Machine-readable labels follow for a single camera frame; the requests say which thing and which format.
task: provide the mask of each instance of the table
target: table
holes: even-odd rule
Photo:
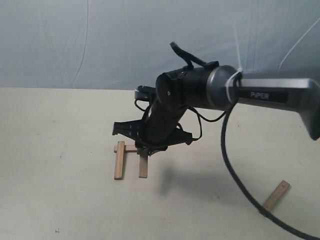
[[[218,111],[201,110],[208,118]],[[293,240],[242,195],[222,160],[221,124],[203,138],[149,158],[127,155],[114,180],[113,122],[139,119],[134,92],[0,88],[0,239]],[[186,131],[199,134],[187,112]],[[320,236],[320,143],[298,114],[238,105],[227,129],[231,163],[260,203],[281,180],[292,186],[274,214]]]

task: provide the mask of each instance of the wooden block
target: wooden block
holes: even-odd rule
[[[118,146],[114,146],[113,151],[116,153],[117,152]],[[124,152],[125,153],[136,153],[137,149],[135,145],[125,145],[124,146]]]
[[[121,180],[123,178],[124,156],[125,156],[125,142],[118,141],[116,159],[115,159],[115,170],[114,170],[115,180]]]
[[[139,156],[139,178],[148,177],[148,155],[143,153]]]
[[[271,211],[289,188],[290,188],[290,184],[282,180],[262,206],[266,210]]]

